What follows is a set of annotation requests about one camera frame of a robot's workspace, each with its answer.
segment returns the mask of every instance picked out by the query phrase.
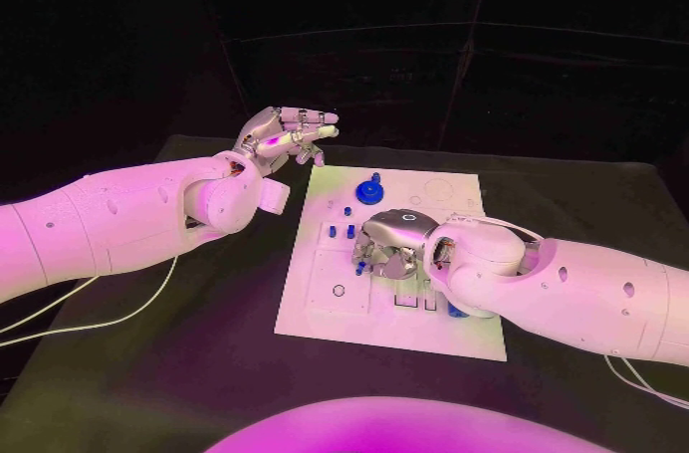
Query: black table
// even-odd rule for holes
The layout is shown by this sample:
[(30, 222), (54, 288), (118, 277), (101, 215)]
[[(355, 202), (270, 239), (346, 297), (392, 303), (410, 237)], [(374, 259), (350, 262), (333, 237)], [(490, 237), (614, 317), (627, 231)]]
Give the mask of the black table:
[[(160, 160), (231, 146), (175, 136)], [(326, 154), (330, 164), (477, 173), (490, 216), (689, 268), (689, 227), (650, 165), (342, 146)], [(0, 450), (199, 452), (299, 405), (394, 395), (493, 409), (617, 451), (686, 451), (686, 411), (624, 385), (600, 355), (508, 321), (508, 363), (273, 333), (309, 171), (281, 168), (284, 214), (258, 211), (244, 231), (179, 258), (136, 318), (42, 340), (0, 410)], [(169, 267), (100, 279), (54, 327), (130, 312)], [(637, 363), (657, 388), (689, 397), (689, 369)]]

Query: white board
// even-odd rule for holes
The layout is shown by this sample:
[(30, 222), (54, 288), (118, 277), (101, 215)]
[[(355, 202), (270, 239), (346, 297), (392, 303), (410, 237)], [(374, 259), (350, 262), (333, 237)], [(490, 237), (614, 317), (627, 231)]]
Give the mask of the white board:
[[(355, 189), (374, 172), (381, 173), (385, 197), (368, 206)], [(479, 177), (345, 166), (312, 169), (276, 333), (506, 361), (500, 318), (451, 317), (446, 296), (430, 289), (423, 270), (407, 281), (356, 276), (349, 225), (358, 233), (374, 214), (401, 208), (440, 223), (454, 212), (486, 215)]]

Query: screw hole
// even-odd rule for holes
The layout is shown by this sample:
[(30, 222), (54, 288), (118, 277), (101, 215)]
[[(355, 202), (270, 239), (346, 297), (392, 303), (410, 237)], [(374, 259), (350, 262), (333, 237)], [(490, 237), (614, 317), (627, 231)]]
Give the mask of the screw hole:
[(634, 285), (630, 282), (624, 284), (623, 290), (627, 297), (634, 297)]

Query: white robotic arm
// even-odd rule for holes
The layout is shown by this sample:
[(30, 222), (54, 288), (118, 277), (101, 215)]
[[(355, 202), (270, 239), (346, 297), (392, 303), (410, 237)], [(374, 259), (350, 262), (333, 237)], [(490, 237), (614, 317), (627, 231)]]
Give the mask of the white robotic arm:
[(337, 135), (337, 116), (267, 108), (234, 150), (85, 176), (56, 191), (0, 206), (0, 303), (71, 279), (141, 269), (248, 224), (255, 209), (280, 214), (288, 187), (264, 178)]
[(355, 263), (371, 259), (376, 246), (394, 254), (368, 271), (404, 279), (417, 269), (414, 255), (433, 288), (467, 314), (499, 314), (597, 353), (689, 365), (688, 271), (600, 246), (542, 239), (490, 218), (456, 215), (438, 225), (408, 210), (379, 213), (363, 224)]

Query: pink surface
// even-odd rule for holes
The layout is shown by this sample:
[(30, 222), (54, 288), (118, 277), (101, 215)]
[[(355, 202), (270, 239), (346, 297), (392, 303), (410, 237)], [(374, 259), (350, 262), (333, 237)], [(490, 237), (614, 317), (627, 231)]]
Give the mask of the pink surface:
[(362, 397), (303, 406), (228, 436), (206, 453), (606, 452), (526, 420), (433, 400)]

